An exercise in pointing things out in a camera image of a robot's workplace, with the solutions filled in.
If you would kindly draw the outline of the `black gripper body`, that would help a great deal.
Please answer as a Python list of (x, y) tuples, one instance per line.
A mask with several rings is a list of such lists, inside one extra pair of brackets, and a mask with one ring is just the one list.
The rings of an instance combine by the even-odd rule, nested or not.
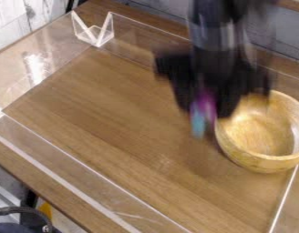
[(268, 96), (271, 77), (262, 66), (236, 51), (235, 56), (195, 54), (188, 50), (163, 50), (155, 53), (155, 70), (175, 83), (191, 83), (198, 94), (210, 90), (219, 94), (227, 87), (240, 87), (248, 93)]

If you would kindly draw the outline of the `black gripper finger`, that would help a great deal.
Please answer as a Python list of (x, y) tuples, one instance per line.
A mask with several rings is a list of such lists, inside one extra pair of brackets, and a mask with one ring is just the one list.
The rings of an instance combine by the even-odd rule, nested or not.
[(240, 98), (247, 94), (247, 90), (240, 87), (227, 87), (219, 92), (218, 117), (230, 117), (238, 107)]
[(172, 85), (172, 92), (179, 108), (184, 112), (188, 112), (198, 95), (196, 87), (191, 83), (175, 83)]

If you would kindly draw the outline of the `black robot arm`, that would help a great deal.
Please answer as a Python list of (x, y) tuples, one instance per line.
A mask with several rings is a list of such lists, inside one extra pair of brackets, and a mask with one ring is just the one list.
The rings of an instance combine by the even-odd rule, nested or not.
[(250, 93), (267, 96), (271, 76), (254, 61), (248, 29), (255, 23), (264, 34), (274, 32), (271, 13), (279, 0), (191, 0), (187, 29), (190, 49), (161, 52), (156, 73), (170, 80), (179, 108), (214, 102), (219, 118), (232, 115)]

